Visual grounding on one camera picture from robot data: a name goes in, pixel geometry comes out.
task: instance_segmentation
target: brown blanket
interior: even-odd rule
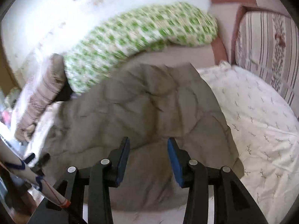
[[[69,166],[92,166],[118,148],[123,136],[130,138],[131,152],[121,186],[110,189],[114,209],[186,203],[188,189],[175,182],[168,158],[170,136],[206,166],[243,170],[235,164],[239,154],[212,90],[189,63],[125,68],[63,103],[43,148],[51,155],[44,172],[53,183]]]

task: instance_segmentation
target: green and white pillow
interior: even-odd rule
[[[200,46],[216,36],[216,19],[188,3],[146,6],[90,31],[65,55],[65,73],[73,91],[83,93],[140,51],[163,50],[170,42]]]

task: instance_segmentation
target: silver screw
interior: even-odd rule
[[[102,161],[101,161],[101,164],[103,165],[107,165],[108,163],[110,163],[109,159],[107,158],[104,158]]]
[[[198,162],[197,162],[196,160],[194,160],[194,159],[191,159],[191,160],[189,161],[189,164],[195,166],[195,165],[198,164]]]
[[[72,167],[69,167],[69,168],[68,168],[68,172],[69,172],[69,173],[73,173],[74,171],[76,171],[76,167],[73,167],[73,166],[72,166]]]
[[[224,166],[222,168],[223,172],[229,173],[231,171],[231,169],[228,166]]]

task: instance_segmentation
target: striped fabric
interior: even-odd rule
[[[270,84],[299,120],[299,34],[294,21],[276,13],[246,13],[235,51],[237,64]]]
[[[63,57],[53,54],[43,62],[40,71],[26,83],[13,109],[11,131],[16,139],[27,140],[27,129],[38,121],[65,81]]]

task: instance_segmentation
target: bed sheet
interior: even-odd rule
[[[269,224],[280,223],[299,193],[299,122],[271,86],[240,67],[225,62],[198,72],[213,90],[231,127],[245,169],[242,183]],[[40,152],[58,108],[55,105],[48,115],[43,115],[39,134],[35,133],[28,153]],[[209,192],[208,223],[212,224],[213,189],[209,188]],[[181,224],[185,208],[165,212],[112,211],[112,215],[116,224]]]

